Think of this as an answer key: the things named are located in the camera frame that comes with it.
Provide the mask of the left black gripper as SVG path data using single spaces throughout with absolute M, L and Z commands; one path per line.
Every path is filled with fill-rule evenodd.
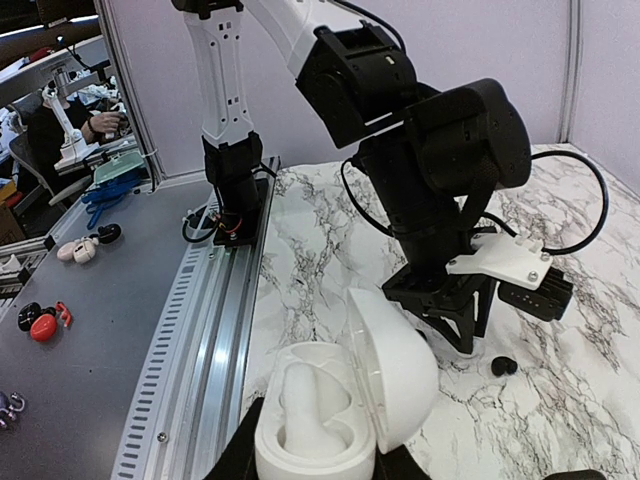
M 385 296 L 461 354 L 486 334 L 497 281 L 453 279 L 447 263 L 471 251 L 471 231 L 493 193 L 524 185 L 531 172 L 526 126 L 503 86 L 485 78 L 437 92 L 417 81 L 369 80 L 354 96 L 372 120 L 399 114 L 398 127 L 360 143 L 353 160 L 369 177 L 407 265 Z

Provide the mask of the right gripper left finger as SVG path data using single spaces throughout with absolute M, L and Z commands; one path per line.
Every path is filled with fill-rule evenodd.
M 258 480 L 255 432 L 264 398 L 251 404 L 220 458 L 204 480 Z

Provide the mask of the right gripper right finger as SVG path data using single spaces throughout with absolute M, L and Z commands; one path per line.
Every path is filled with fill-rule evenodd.
M 402 445 L 386 454 L 376 449 L 374 480 L 430 480 L 430 476 Z

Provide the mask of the white earbud charging case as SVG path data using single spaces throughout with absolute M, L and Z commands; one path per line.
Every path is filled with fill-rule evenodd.
M 281 349 L 254 435 L 261 479 L 371 479 L 377 454 L 403 446 L 439 392 L 436 358 L 379 292 L 349 290 L 336 343 Z

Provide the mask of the white earbud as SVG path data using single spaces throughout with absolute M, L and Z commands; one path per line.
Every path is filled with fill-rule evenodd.
M 307 364 L 287 367 L 280 395 L 284 411 L 283 449 L 306 459 L 336 456 L 348 443 L 325 425 L 350 405 L 350 395 L 332 375 Z

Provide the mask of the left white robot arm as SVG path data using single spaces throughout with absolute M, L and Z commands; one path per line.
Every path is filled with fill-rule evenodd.
M 345 1 L 178 1 L 194 47 L 204 115 L 205 172 L 218 242 L 254 235 L 262 142 L 249 115 L 239 47 L 252 15 L 275 42 L 296 88 L 350 163 L 371 181 L 406 265 L 383 287 L 459 352 L 484 335 L 496 282 L 454 274 L 493 193 L 531 172 L 524 122 L 502 85 L 447 91 L 421 83 L 399 34 Z

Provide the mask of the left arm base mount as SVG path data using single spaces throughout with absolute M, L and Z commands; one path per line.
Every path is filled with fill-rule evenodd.
M 191 244 L 211 239 L 216 246 L 253 245 L 258 239 L 268 180 L 275 172 L 262 162 L 262 142 L 253 131 L 246 139 L 214 146 L 203 142 L 205 174 L 213 186 L 217 210 L 206 206 L 183 219 L 182 237 Z

